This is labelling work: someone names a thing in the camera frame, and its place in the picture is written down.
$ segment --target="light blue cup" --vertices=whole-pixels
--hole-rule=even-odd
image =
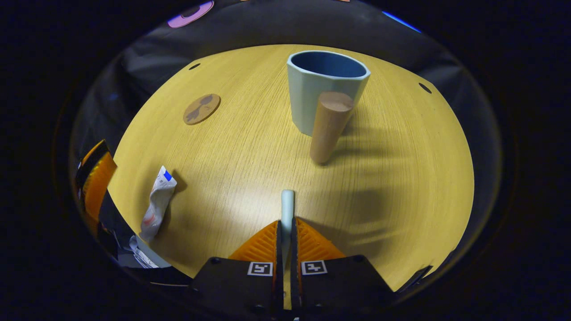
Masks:
[[[313,133],[317,98],[323,91],[337,91],[357,105],[371,72],[361,62],[330,51],[309,50],[287,60],[291,118],[305,135]]]

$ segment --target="cork coaster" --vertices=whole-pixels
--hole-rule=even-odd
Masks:
[[[193,101],[184,111],[183,120],[187,125],[195,125],[208,118],[220,105],[220,96],[209,94]]]

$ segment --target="crumpled tube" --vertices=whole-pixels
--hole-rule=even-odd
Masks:
[[[159,231],[163,222],[164,211],[175,191],[176,180],[168,173],[164,166],[160,167],[159,175],[156,176],[149,196],[149,206],[141,222],[140,238],[149,242]]]

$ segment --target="wooden table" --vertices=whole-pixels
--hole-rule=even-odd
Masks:
[[[291,121],[286,60],[302,50],[349,55],[371,71],[326,166],[312,163],[311,138]],[[186,107],[211,93],[222,98],[218,110],[186,125]],[[228,257],[279,219],[280,193],[291,189],[296,216],[346,255],[366,255],[396,290],[456,247],[474,192],[468,143],[431,83],[321,46],[250,47],[192,62],[141,108],[114,159],[109,192],[136,233],[161,165],[173,173],[176,193],[150,246],[193,277],[207,258]]]

